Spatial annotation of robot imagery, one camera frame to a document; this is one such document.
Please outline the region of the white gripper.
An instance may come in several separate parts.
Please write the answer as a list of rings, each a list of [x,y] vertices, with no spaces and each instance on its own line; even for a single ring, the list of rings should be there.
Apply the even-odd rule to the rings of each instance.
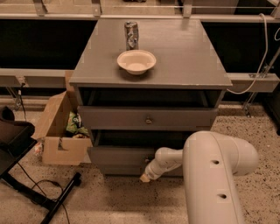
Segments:
[[[168,172],[172,167],[167,163],[160,163],[153,159],[146,166],[144,173],[141,175],[140,180],[144,183],[149,183],[151,180],[160,178],[165,172]]]

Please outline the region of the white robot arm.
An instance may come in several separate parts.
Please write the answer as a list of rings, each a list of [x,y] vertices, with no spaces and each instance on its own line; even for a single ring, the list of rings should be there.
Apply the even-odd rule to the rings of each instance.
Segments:
[[[148,183],[180,167],[188,224],[245,224],[233,176],[250,174],[258,160],[256,148],[246,140],[198,131],[181,150],[159,148],[140,179]]]

